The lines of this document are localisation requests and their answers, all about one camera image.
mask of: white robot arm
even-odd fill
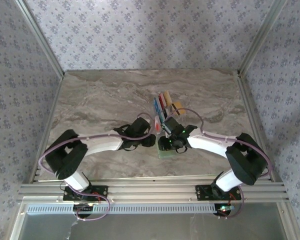
[[[246,133],[236,137],[201,132],[198,127],[193,125],[184,128],[173,117],[168,118],[162,124],[162,128],[168,135],[168,137],[162,136],[158,140],[158,147],[162,151],[176,150],[178,153],[184,153],[189,148],[203,149],[228,159],[231,169],[219,174],[211,184],[216,198],[241,184],[253,185],[267,167],[267,161],[253,149],[229,141],[238,139],[260,149]],[[84,139],[70,142],[49,153],[46,161],[59,180],[64,180],[73,189],[83,192],[90,186],[90,182],[83,173],[77,171],[77,168],[85,156],[103,151],[130,151],[131,147],[136,148],[139,145],[152,147],[156,142],[154,135],[151,134],[142,139],[149,129],[150,124],[142,117],[137,118],[131,125],[115,128],[93,139],[89,139],[89,136],[83,134],[77,134],[70,129],[65,131],[50,148],[69,139],[77,137],[84,137]],[[127,140],[120,136],[139,139]]]

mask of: white vent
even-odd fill
[[[87,213],[104,213],[108,205],[98,204]],[[109,214],[206,214],[215,213],[213,203],[184,203],[184,204],[115,204]],[[29,204],[28,214],[66,214],[73,213],[73,204]]]

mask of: black mounting plate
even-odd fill
[[[91,215],[91,212],[94,210],[93,206],[89,206],[88,204],[76,204],[73,205],[72,211],[73,213],[82,219],[85,219]]]
[[[108,196],[108,186],[106,185],[92,185],[91,193],[96,193],[104,197]],[[88,202],[105,202],[103,198],[100,197],[100,201],[95,196],[82,196],[73,192],[68,186],[64,189],[63,201],[88,201]]]
[[[241,200],[241,194],[238,187],[234,187],[230,191],[226,192],[224,196],[222,196],[222,199],[220,197],[216,197],[213,195],[211,185],[196,185],[195,192],[196,192],[196,199],[198,201],[217,201],[217,200],[233,201],[234,199],[231,198],[230,194],[232,194],[236,200]]]

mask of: wall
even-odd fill
[[[0,239],[32,169],[59,79],[13,0],[0,0]]]
[[[272,0],[28,0],[63,70],[238,69]]]
[[[300,0],[289,0],[247,73],[300,226]]]

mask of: gray marble table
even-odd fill
[[[239,89],[230,71],[215,69],[89,70],[65,74],[48,146],[67,129],[97,134],[132,123],[140,112],[154,115],[154,96],[168,90],[173,101],[197,111],[204,129],[224,135],[252,134]],[[191,112],[179,121],[199,125]],[[85,157],[79,166],[89,179],[218,174],[229,163],[213,153],[190,149],[160,159],[157,148],[107,151]],[[40,180],[55,177],[42,172]]]

